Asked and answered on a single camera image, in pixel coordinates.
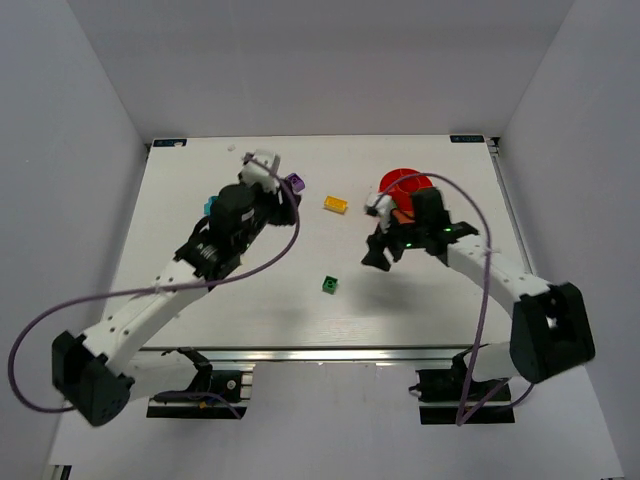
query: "white wall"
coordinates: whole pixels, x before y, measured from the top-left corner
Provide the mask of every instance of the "white wall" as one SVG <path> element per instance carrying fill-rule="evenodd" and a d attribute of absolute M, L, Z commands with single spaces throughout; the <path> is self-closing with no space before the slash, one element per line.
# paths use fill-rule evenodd
<path fill-rule="evenodd" d="M 46 307 L 108 288 L 144 168 L 144 147 L 64 0 L 0 7 L 0 357 Z M 97 307 L 51 318 L 18 358 L 19 383 L 57 406 L 51 341 Z M 23 408 L 0 381 L 2 477 L 36 479 L 56 416 Z"/>
<path fill-rule="evenodd" d="M 540 273 L 583 289 L 588 370 L 628 479 L 640 478 L 638 19 L 639 2 L 577 0 L 502 140 Z"/>
<path fill-rule="evenodd" d="M 573 0 L 70 0 L 145 140 L 503 131 Z"/>

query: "red object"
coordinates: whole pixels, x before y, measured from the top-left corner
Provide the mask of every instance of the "red object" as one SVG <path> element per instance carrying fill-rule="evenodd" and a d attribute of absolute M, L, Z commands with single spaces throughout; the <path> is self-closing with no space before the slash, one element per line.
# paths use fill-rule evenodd
<path fill-rule="evenodd" d="M 412 175 L 414 173 L 420 173 L 411 168 L 397 168 L 387 173 L 382 180 L 380 180 L 379 192 L 383 192 L 389 185 L 399 178 L 406 175 Z M 398 183 L 389 191 L 389 195 L 393 198 L 396 206 L 407 213 L 413 213 L 413 206 L 411 205 L 411 194 L 422 190 L 423 188 L 433 187 L 433 183 L 427 177 L 414 177 L 403 180 Z"/>

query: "green block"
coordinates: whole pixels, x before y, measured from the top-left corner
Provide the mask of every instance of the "green block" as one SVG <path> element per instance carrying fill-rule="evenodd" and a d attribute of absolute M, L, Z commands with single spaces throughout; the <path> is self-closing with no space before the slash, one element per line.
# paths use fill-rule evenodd
<path fill-rule="evenodd" d="M 326 293 L 330 293 L 333 295 L 336 293 L 336 288 L 338 288 L 338 279 L 333 277 L 325 277 L 324 283 L 322 284 L 322 291 Z"/>

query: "white tabletop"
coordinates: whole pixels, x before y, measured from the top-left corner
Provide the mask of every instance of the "white tabletop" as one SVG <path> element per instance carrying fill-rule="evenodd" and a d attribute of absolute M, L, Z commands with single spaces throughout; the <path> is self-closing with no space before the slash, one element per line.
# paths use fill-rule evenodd
<path fill-rule="evenodd" d="M 301 234 L 277 265 L 225 285 L 162 329 L 148 346 L 299 347 L 461 345 L 473 341 L 480 289 L 421 251 L 384 273 L 364 267 L 366 238 L 376 221 L 363 213 L 382 176 L 410 167 L 447 175 L 476 199 L 494 244 L 514 260 L 520 252 L 485 144 L 452 144 L 447 136 L 273 137 L 189 139 L 184 147 L 151 149 L 114 288 L 148 285 L 187 239 L 203 204 L 234 183 L 247 151 L 281 157 L 280 173 L 306 183 Z M 455 221 L 480 223 L 466 201 L 442 182 Z M 323 209 L 327 195 L 349 202 L 345 215 Z M 236 273 L 273 257 L 291 228 L 267 227 Z M 338 278 L 335 295 L 322 292 Z M 110 302 L 105 315 L 123 299 Z M 491 304 L 486 341 L 508 338 L 510 320 Z"/>

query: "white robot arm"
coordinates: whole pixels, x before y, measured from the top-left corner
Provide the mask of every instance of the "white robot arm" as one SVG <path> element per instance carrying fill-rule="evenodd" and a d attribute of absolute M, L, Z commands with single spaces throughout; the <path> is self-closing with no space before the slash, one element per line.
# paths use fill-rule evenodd
<path fill-rule="evenodd" d="M 211 369 L 189 348 L 153 357 L 136 354 L 180 311 L 208 294 L 208 282 L 233 272 L 267 224 L 295 222 L 292 206 L 269 174 L 277 173 L 279 163 L 270 152 L 247 154 L 239 183 L 220 191 L 210 215 L 155 277 L 155 293 L 133 297 L 77 337 L 64 332 L 54 340 L 53 384 L 91 425 L 107 423 L 130 400 L 185 390 L 199 373 Z M 300 196 L 292 195 L 299 203 Z"/>
<path fill-rule="evenodd" d="M 411 200 L 411 218 L 393 205 L 389 209 L 386 204 L 380 207 L 382 201 L 368 202 L 365 211 L 381 216 L 381 224 L 367 238 L 369 251 L 362 263 L 389 271 L 391 263 L 385 251 L 397 262 L 406 249 L 424 249 L 482 287 L 486 247 L 478 231 L 466 222 L 451 222 L 435 187 L 413 193 Z M 511 315 L 511 340 L 480 348 L 472 372 L 474 382 L 522 376 L 539 383 L 595 356 L 578 288 L 570 283 L 552 285 L 497 252 L 492 252 L 489 275 L 489 295 Z M 441 399 L 441 387 L 454 400 L 460 398 L 470 357 L 470 350 L 454 357 L 450 384 L 423 385 L 421 398 Z"/>

